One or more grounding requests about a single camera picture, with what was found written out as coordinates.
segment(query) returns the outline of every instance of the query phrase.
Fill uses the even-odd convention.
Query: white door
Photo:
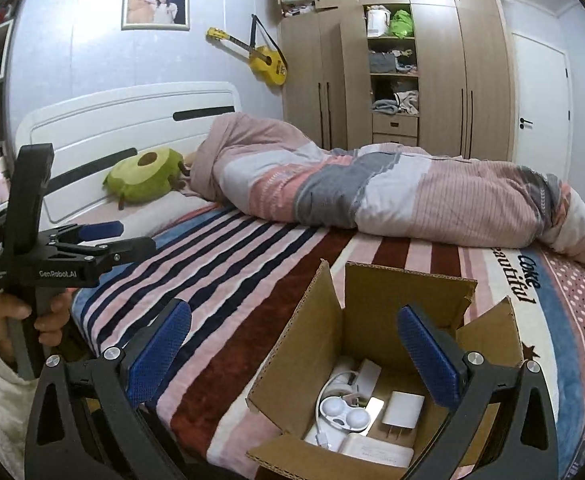
[[[565,57],[537,41],[512,37],[519,97],[514,162],[565,179],[570,152]]]

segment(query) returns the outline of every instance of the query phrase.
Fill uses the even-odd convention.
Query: yellow guitar
[[[266,83],[279,86],[285,83],[288,70],[284,60],[276,50],[271,50],[266,46],[252,47],[243,41],[237,40],[237,38],[233,38],[219,28],[210,27],[206,36],[215,40],[231,41],[235,45],[247,50],[250,53],[250,68],[253,72],[262,74]]]

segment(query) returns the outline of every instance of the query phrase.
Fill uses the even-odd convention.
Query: white cable
[[[327,380],[325,382],[325,384],[323,385],[323,388],[321,388],[321,391],[319,392],[319,396],[317,397],[317,403],[315,404],[315,423],[317,425],[317,436],[316,436],[317,444],[319,444],[319,446],[324,447],[326,449],[327,449],[327,436],[319,428],[319,404],[321,404],[321,397],[323,396],[323,393],[325,392],[328,385],[330,383],[332,383],[332,381],[334,381],[336,378],[341,377],[342,375],[345,375],[345,374],[352,374],[355,377],[357,377],[359,372],[355,372],[354,370],[345,370],[345,371],[339,372],[338,374],[335,374],[332,377],[330,377],[329,380]],[[333,424],[332,422],[330,422],[327,419],[326,419],[326,422],[328,424],[330,424],[330,426],[332,426],[333,428],[337,428],[338,430],[343,429],[343,428],[340,428],[339,426],[337,426],[336,424]]]

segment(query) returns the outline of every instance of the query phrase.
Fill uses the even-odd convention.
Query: green plush pillow
[[[150,202],[175,188],[183,160],[181,153],[170,148],[139,153],[118,162],[104,185],[119,197],[120,208],[125,202]]]

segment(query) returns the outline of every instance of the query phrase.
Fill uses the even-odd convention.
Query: framed photo
[[[124,0],[122,30],[190,30],[190,0]]]

